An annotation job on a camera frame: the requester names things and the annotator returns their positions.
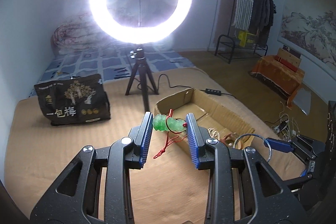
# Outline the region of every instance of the metal ring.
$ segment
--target metal ring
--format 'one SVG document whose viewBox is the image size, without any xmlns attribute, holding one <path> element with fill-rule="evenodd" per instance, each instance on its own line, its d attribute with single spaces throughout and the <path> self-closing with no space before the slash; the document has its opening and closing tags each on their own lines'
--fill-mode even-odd
<svg viewBox="0 0 336 224">
<path fill-rule="evenodd" d="M 269 144 L 269 141 L 268 141 L 268 140 L 266 140 L 264 137 L 262 137 L 262 136 L 260 136 L 260 135 L 258 135 L 258 134 L 249 134 L 249 133 L 247 133 L 247 134 L 240 135 L 240 136 L 235 140 L 235 142 L 234 142 L 234 144 L 233 144 L 233 148 L 236 148 L 236 144 L 237 144 L 238 140 L 241 139 L 241 138 L 243 138 L 243 137 L 245 137 L 245 136 L 255 136 L 255 137 L 258 137 L 258 138 L 263 139 L 263 141 L 267 144 L 267 146 L 268 146 L 268 148 L 269 148 L 269 156 L 268 156 L 268 160 L 267 160 L 267 162 L 269 162 L 270 159 L 271 159 L 271 157 L 272 157 L 272 148 L 271 148 L 271 145 Z"/>
</svg>

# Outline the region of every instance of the orange cloth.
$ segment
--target orange cloth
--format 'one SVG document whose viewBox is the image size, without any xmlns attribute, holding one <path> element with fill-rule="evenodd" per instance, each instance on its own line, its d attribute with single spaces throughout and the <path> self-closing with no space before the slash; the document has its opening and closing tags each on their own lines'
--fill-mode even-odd
<svg viewBox="0 0 336 224">
<path fill-rule="evenodd" d="M 298 69 L 297 72 L 294 72 L 284 64 L 275 60 L 274 55 L 260 58 L 251 71 L 251 74 L 261 74 L 281 88 L 283 93 L 288 95 L 288 107 L 291 106 L 293 98 L 301 88 L 301 83 L 305 76 L 305 72 L 302 69 Z"/>
</svg>

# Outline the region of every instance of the white striped scarf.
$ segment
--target white striped scarf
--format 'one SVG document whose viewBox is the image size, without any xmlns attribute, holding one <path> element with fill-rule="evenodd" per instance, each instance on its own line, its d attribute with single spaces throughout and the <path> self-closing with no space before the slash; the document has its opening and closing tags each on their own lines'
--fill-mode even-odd
<svg viewBox="0 0 336 224">
<path fill-rule="evenodd" d="M 235 19 L 232 23 L 236 29 L 248 31 L 252 16 L 253 0 L 236 0 Z"/>
</svg>

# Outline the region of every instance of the ribbed blue rubber pad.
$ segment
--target ribbed blue rubber pad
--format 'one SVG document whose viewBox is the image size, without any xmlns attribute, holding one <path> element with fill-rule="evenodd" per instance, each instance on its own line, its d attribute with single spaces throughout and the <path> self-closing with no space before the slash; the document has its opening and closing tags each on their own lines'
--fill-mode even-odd
<svg viewBox="0 0 336 224">
<path fill-rule="evenodd" d="M 147 155 L 148 155 L 148 149 L 149 144 L 151 142 L 152 137 L 152 131 L 153 131 L 153 114 L 150 112 L 147 112 L 149 115 L 145 115 L 144 119 L 142 120 L 140 129 L 146 125 L 146 128 L 144 129 L 144 136 L 142 138 L 141 147 L 140 147 L 140 160 L 139 163 L 143 167 L 143 165 L 147 161 Z"/>
<path fill-rule="evenodd" d="M 185 121 L 187 122 L 187 137 L 188 137 L 188 143 L 190 148 L 190 155 L 193 164 L 198 169 L 200 166 L 200 159 L 198 155 L 198 145 L 195 137 L 195 130 L 199 130 L 198 125 L 196 123 L 196 119 L 194 115 L 188 114 L 186 116 Z"/>
</svg>

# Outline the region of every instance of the painted tree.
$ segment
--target painted tree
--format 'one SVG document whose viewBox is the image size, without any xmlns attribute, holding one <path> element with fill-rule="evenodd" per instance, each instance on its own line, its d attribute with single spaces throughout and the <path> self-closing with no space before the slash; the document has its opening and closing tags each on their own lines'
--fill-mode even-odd
<svg viewBox="0 0 336 224">
<path fill-rule="evenodd" d="M 96 91 L 88 85 L 83 85 L 75 80 L 68 90 L 64 92 L 66 98 L 71 99 L 73 104 L 76 104 L 75 98 L 89 97 L 96 94 Z"/>
</svg>

